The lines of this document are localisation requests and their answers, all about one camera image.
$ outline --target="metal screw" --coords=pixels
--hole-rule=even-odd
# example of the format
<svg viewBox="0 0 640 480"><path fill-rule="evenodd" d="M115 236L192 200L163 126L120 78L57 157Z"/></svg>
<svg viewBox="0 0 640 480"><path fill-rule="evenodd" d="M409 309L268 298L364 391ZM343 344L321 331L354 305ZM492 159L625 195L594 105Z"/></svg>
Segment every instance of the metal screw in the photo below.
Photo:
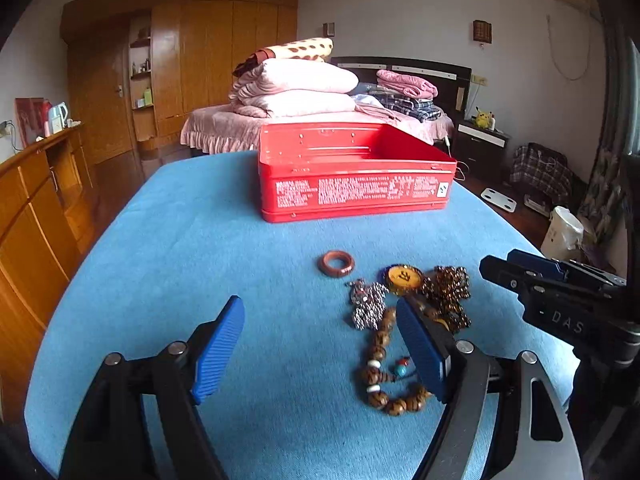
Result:
<svg viewBox="0 0 640 480"><path fill-rule="evenodd" d="M174 341L166 349L171 355L180 355L187 349L187 345L183 341Z"/></svg>
<svg viewBox="0 0 640 480"><path fill-rule="evenodd" d="M525 350L522 353L522 360L530 365L534 365L538 360L538 356L529 350Z"/></svg>
<svg viewBox="0 0 640 480"><path fill-rule="evenodd" d="M107 366L115 366L122 360L122 356L117 352L111 352L107 357L104 358L104 364Z"/></svg>
<svg viewBox="0 0 640 480"><path fill-rule="evenodd" d="M471 354L471 352L474 351L473 343L470 343L469 341L465 341L464 339L461 339L456 343L456 348L458 349L459 352L462 352L463 354Z"/></svg>

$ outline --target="brown bangle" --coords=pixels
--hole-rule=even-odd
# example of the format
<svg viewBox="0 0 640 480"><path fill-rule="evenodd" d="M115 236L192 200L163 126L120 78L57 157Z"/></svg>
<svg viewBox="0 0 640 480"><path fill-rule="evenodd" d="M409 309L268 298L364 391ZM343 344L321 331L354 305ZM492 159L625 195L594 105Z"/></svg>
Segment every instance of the brown bangle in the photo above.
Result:
<svg viewBox="0 0 640 480"><path fill-rule="evenodd" d="M340 260L344 263L341 268L333 267L329 262ZM343 278L349 274L356 266L356 261L349 253L344 251L328 251L319 260L318 267L322 272L331 278Z"/></svg>

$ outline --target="blue fabric surface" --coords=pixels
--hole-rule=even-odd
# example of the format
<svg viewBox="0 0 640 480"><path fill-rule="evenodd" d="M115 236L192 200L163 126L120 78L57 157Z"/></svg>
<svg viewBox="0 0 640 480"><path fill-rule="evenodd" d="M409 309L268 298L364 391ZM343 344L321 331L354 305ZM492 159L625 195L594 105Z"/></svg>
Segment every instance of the blue fabric surface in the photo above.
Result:
<svg viewBox="0 0 640 480"><path fill-rule="evenodd" d="M577 360L571 348L526 325L516 295L482 280L486 254L536 252L479 198L454 184L444 210L269 224L259 213L255 152L203 156L162 167L82 264L36 360L25 418L31 449L54 474L82 397L103 357L156 354L244 300L246 322L220 390L199 407L234 479L409 479L443 406L391 418L360 400L354 372L370 339L348 325L348 279L325 277L316 259L342 249L349 278L381 267L465 266L472 327L458 337L484 352L535 351L564 400ZM384 365L406 353L397 330ZM386 390L400 395L408 385ZM495 418L485 406L468 478L478 478ZM145 399L159 468L172 476L154 398Z"/></svg>

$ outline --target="plaid blanket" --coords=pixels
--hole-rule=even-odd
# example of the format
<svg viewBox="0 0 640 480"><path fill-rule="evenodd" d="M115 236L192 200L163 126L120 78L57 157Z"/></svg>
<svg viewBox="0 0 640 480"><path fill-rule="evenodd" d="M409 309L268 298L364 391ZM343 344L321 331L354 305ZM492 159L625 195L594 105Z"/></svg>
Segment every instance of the plaid blanket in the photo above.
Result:
<svg viewBox="0 0 640 480"><path fill-rule="evenodd" d="M383 107L401 114L424 121L435 121L440 117L440 109L433 104L432 99L413 99L403 95L392 95L386 92L370 92Z"/></svg>
<svg viewBox="0 0 640 480"><path fill-rule="evenodd" d="M525 182L546 194L554 205L562 205L568 203L573 176L560 160L527 145L520 146L513 154L509 180Z"/></svg>

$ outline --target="trash can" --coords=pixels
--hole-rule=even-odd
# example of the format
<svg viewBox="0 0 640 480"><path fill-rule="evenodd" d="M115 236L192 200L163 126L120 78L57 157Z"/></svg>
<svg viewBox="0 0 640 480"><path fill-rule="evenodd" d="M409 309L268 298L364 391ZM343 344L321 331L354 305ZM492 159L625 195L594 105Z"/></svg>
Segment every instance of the trash can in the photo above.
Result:
<svg viewBox="0 0 640 480"><path fill-rule="evenodd" d="M584 227L580 221L567 208L556 206L551 212L551 225L540 252L556 260L575 258L583 234Z"/></svg>

